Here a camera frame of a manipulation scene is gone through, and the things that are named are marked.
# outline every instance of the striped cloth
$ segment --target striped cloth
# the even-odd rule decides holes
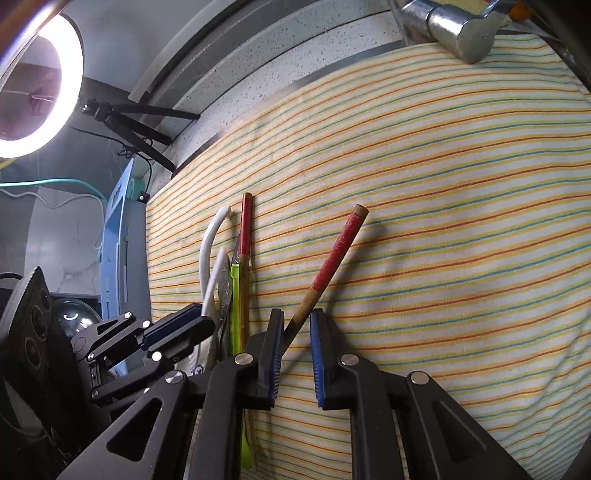
[[[533,35],[478,65],[427,44],[338,70],[234,127],[147,209],[155,318],[199,300],[199,245],[255,195],[251,333],[290,318],[355,203],[319,306],[381,369],[432,375],[537,480],[591,430],[591,104]],[[230,250],[238,215],[213,254]],[[349,413],[316,406],[306,324],[248,479],[348,479]]]

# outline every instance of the metal bracket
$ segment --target metal bracket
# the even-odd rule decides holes
[[[515,0],[496,0],[480,15],[455,5],[432,0],[413,0],[401,12],[406,25],[437,40],[466,63],[477,63],[491,51],[496,31],[515,5]]]

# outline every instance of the blue cable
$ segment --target blue cable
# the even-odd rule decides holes
[[[109,200],[105,195],[96,187],[93,187],[90,183],[86,183],[83,180],[78,179],[47,179],[47,180],[34,180],[34,181],[13,181],[10,183],[0,183],[0,188],[3,187],[30,187],[32,185],[45,185],[47,183],[77,183],[79,185],[84,185],[86,188],[90,189],[92,192],[96,193],[105,203],[108,203]]]

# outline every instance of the red stick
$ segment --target red stick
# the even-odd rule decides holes
[[[296,338],[296,335],[318,303],[318,300],[320,300],[320,296],[324,293],[337,268],[339,268],[340,263],[343,261],[345,254],[353,243],[353,240],[363,225],[367,215],[367,208],[362,205],[355,205],[353,212],[349,215],[349,218],[347,218],[345,226],[341,230],[333,248],[330,250],[328,258],[324,261],[320,271],[316,274],[312,286],[306,292],[300,306],[298,306],[298,309],[295,311],[295,315],[285,329],[283,336],[284,353],[291,345],[294,338]]]
[[[240,218],[240,247],[238,264],[240,265],[239,288],[239,315],[240,315],[240,344],[242,351],[246,349],[250,330],[250,289],[249,289],[249,259],[252,243],[252,195],[245,193],[242,196],[242,216]]]

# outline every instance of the silver bolt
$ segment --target silver bolt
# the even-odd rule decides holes
[[[357,365],[359,363],[359,357],[352,353],[346,353],[340,358],[340,362],[343,365],[347,365],[348,367],[352,367],[353,365]]]
[[[175,384],[179,383],[183,379],[183,372],[178,370],[171,370],[164,376],[166,383]]]
[[[252,360],[252,355],[249,353],[239,353],[234,359],[238,365],[248,365],[252,363]]]
[[[429,382],[429,376],[425,372],[417,370],[410,374],[410,381],[415,385],[425,385]]]

